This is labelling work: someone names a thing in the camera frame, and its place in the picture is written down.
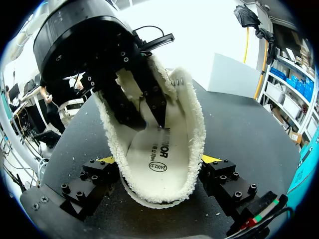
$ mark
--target white wall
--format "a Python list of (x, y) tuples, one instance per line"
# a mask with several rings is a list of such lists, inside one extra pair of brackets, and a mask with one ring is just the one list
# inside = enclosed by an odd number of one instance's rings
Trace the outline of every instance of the white wall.
[[(185, 67), (202, 86), (209, 83), (214, 53), (243, 62), (246, 32), (233, 11), (239, 0), (151, 0), (121, 13), (132, 29), (155, 25), (165, 34), (173, 33), (175, 41), (153, 52), (165, 67)], [(248, 6), (258, 14), (255, 5)], [(152, 28), (138, 31), (150, 41), (160, 35)], [(260, 40), (250, 28), (246, 64), (256, 69)]]
[(26, 42), (21, 55), (5, 66), (3, 72), (4, 81), (10, 89), (13, 86), (13, 71), (15, 71), (14, 83), (18, 83), (20, 92), (23, 94), (23, 87), (25, 83), (34, 79), (34, 77), (39, 73), (33, 53), (33, 38), (30, 38)]

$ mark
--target metal shelf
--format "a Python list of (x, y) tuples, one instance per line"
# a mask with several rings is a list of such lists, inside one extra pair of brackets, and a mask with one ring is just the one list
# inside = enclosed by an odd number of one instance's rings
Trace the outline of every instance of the metal shelf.
[(294, 122), (294, 124), (298, 127), (298, 129), (301, 129), (300, 124), (298, 123), (298, 121), (293, 118), (288, 111), (284, 108), (284, 106), (282, 104), (279, 104), (277, 101), (274, 100), (274, 98), (272, 98), (271, 96), (269, 96), (266, 92), (264, 92), (264, 95), (267, 96), (270, 100), (272, 100), (276, 105), (279, 106), (279, 108), (281, 108), (283, 110), (283, 112), (285, 112), (286, 115), (288, 115), (288, 117)]
[(294, 62), (287, 60), (286, 58), (284, 58), (282, 56), (277, 56), (277, 60), (280, 63), (284, 64), (285, 66), (289, 67), (290, 69), (293, 69), (294, 71), (299, 72), (304, 76), (307, 76), (309, 79), (311, 79), (313, 82), (315, 82), (315, 79), (307, 71), (305, 71), (300, 66), (296, 65)]
[(310, 102), (299, 91), (297, 91), (295, 88), (293, 88), (291, 85), (289, 85), (286, 81), (284, 81), (283, 79), (281, 79), (280, 77), (276, 76), (275, 74), (273, 74), (271, 72), (269, 72), (269, 75), (274, 77), (280, 83), (287, 86), (292, 92), (294, 92), (299, 98), (301, 98), (306, 103), (307, 106), (310, 106)]

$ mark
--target computer monitor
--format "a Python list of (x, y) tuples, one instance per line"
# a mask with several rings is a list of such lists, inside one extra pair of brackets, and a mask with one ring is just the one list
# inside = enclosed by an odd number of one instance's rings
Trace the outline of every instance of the computer monitor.
[(20, 94), (18, 83), (16, 83), (12, 89), (9, 91), (9, 98), (12, 102)]
[(35, 86), (39, 86), (39, 85), (40, 85), (40, 80), (41, 80), (41, 75), (40, 75), (40, 74), (37, 74), (37, 75), (34, 77)]

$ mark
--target chair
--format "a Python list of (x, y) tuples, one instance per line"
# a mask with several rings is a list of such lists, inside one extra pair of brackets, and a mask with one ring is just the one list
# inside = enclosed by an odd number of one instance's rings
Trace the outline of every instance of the chair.
[(69, 102), (64, 102), (62, 105), (60, 105), (58, 112), (61, 112), (64, 118), (70, 119), (70, 113), (67, 110)]

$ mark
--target desk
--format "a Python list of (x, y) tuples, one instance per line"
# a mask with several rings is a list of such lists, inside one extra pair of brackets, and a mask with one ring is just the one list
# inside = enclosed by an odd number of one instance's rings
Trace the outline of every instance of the desk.
[(45, 121), (45, 119), (44, 119), (44, 116), (43, 116), (41, 107), (40, 107), (40, 105), (39, 105), (39, 100), (38, 100), (38, 96), (37, 96), (39, 93), (40, 93), (40, 86), (38, 86), (37, 88), (33, 89), (33, 90), (32, 90), (31, 92), (29, 92), (28, 94), (26, 94), (25, 96), (23, 96), (23, 97), (21, 98), (21, 101), (22, 101), (22, 102), (29, 101), (30, 104), (32, 104), (31, 101), (30, 101), (30, 99), (33, 98), (33, 99), (34, 99), (34, 102), (35, 102), (35, 105), (36, 105), (36, 107), (37, 107), (37, 109), (38, 109), (38, 111), (39, 111), (39, 114), (40, 114), (40, 116), (41, 116), (41, 118), (42, 118), (42, 120), (43, 120), (45, 126), (48, 128), (48, 124), (46, 123), (46, 121)]
[[(204, 154), (233, 161), (244, 179), (258, 185), (259, 196), (269, 190), (286, 193), (300, 156), (273, 116), (251, 98), (207, 92), (196, 82), (194, 87), (205, 117)], [(61, 192), (62, 183), (79, 177), (83, 163), (109, 155), (100, 114), (90, 97), (56, 145), (43, 183)], [(270, 229), (274, 231), (285, 218), (275, 219)], [(141, 206), (118, 182), (110, 199), (104, 198), (85, 222), (110, 233), (144, 238), (224, 238), (233, 223), (200, 182), (189, 200), (165, 210)]]

